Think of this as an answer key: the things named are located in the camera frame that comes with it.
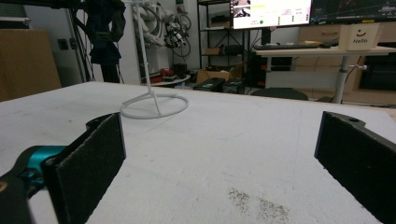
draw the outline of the black chair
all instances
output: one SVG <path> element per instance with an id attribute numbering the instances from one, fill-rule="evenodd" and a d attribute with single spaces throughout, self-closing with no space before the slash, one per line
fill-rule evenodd
<path id="1" fill-rule="evenodd" d="M 302 100 L 308 101 L 308 96 L 300 91 L 295 91 L 292 88 L 268 88 L 257 90 L 251 93 L 255 96 L 265 96 L 281 99 Z"/>

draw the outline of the monitor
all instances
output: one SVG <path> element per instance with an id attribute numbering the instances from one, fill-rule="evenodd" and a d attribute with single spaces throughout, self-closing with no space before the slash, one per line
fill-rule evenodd
<path id="1" fill-rule="evenodd" d="M 233 29 L 309 24 L 311 0 L 230 0 Z"/>
<path id="2" fill-rule="evenodd" d="M 396 0 L 313 0 L 310 24 L 396 21 Z"/>

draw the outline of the white wire stand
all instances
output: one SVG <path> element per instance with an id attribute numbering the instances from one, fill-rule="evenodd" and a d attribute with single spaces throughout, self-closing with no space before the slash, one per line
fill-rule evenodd
<path id="1" fill-rule="evenodd" d="M 132 3 L 133 1 L 124 1 L 124 3 Z M 136 13 L 139 12 L 139 1 L 136 0 L 134 1 L 134 7 L 136 10 Z M 171 115 L 175 115 L 177 113 L 180 113 L 181 111 L 185 110 L 187 107 L 189 107 L 189 100 L 185 97 L 179 96 L 176 93 L 173 94 L 156 94 L 152 89 L 151 89 L 151 83 L 149 80 L 149 63 L 147 61 L 147 54 L 146 54 L 146 48 L 145 48 L 145 39 L 143 37 L 143 28 L 142 28 L 142 23 L 141 20 L 139 18 L 139 15 L 136 14 L 136 20 L 137 20 L 137 27 L 139 30 L 139 38 L 140 38 L 140 48 L 142 49 L 142 54 L 143 54 L 143 60 L 144 60 L 144 65 L 145 65 L 145 74 L 146 74 L 146 81 L 147 81 L 147 87 L 148 87 L 148 92 L 144 93 L 142 95 L 139 95 L 129 101 L 126 101 L 124 103 L 122 103 L 122 107 L 120 109 L 121 114 L 129 119 L 158 119 L 158 118 L 163 118 L 163 117 L 167 117 L 167 116 L 171 116 Z M 171 111 L 167 111 L 165 113 L 163 113 L 160 109 L 160 105 L 158 102 L 158 98 L 160 97 L 165 97 L 165 98 L 173 98 L 173 99 L 179 99 L 181 101 L 183 101 L 185 104 L 176 109 L 176 110 L 171 110 Z M 143 100 L 148 100 L 148 99 L 153 99 L 156 109 L 157 109 L 157 113 L 154 115 L 136 115 L 136 114 L 129 114 L 126 109 L 129 105 L 134 104 L 136 102 L 139 101 L 143 101 Z"/>

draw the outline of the white table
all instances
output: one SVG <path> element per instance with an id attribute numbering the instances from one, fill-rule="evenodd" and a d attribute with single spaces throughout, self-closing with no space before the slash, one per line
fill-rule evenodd
<path id="1" fill-rule="evenodd" d="M 377 223 L 314 151 L 324 110 L 364 120 L 396 142 L 396 124 L 385 112 L 154 89 L 177 92 L 191 105 L 162 119 L 122 118 L 127 159 L 88 223 Z M 26 148 L 68 145 L 87 121 L 119 111 L 146 90 L 91 82 L 0 103 L 0 174 Z M 149 101 L 136 106 L 155 108 Z M 56 223 L 46 191 L 30 205 L 37 223 Z"/>
<path id="2" fill-rule="evenodd" d="M 257 55 L 268 57 L 265 88 L 331 88 L 335 89 L 334 103 L 340 104 L 343 98 L 347 67 L 351 56 L 378 56 L 396 52 L 396 49 L 376 47 L 371 50 L 344 50 L 338 47 L 330 49 L 277 49 L 257 50 Z M 312 57 L 342 56 L 343 61 L 339 72 L 274 72 L 271 71 L 271 57 Z"/>

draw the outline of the box with smiley face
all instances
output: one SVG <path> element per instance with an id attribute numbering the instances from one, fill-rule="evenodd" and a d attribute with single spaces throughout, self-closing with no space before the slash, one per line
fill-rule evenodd
<path id="1" fill-rule="evenodd" d="M 375 48 L 379 23 L 343 25 L 338 48 L 346 50 L 369 50 Z"/>

